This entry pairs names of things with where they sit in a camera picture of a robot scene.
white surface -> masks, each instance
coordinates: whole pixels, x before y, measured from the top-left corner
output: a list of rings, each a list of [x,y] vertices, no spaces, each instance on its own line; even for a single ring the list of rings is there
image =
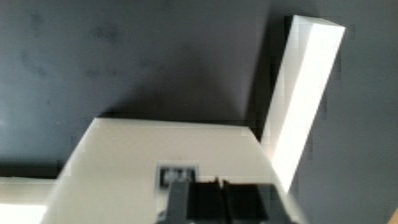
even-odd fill
[[[0,223],[39,224],[44,212],[44,205],[0,204]]]
[[[53,180],[0,177],[0,224],[39,224]]]
[[[344,27],[319,18],[293,17],[287,45],[266,115],[261,144],[287,191]]]
[[[230,182],[277,184],[248,128],[95,119],[60,174],[42,224],[154,223],[165,208],[154,189],[163,163],[198,165],[200,180],[218,176]],[[287,213],[303,219],[280,196]]]
[[[0,204],[44,205],[53,180],[0,177]]]

white panel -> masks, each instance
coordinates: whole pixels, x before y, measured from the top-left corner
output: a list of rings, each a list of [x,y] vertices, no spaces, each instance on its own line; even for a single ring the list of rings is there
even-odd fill
[[[158,164],[191,164],[198,180],[273,183],[293,220],[294,202],[246,127],[95,119],[51,192],[42,224],[154,223],[166,195],[156,191]]]
[[[294,16],[261,144],[287,191],[339,49],[344,27]]]

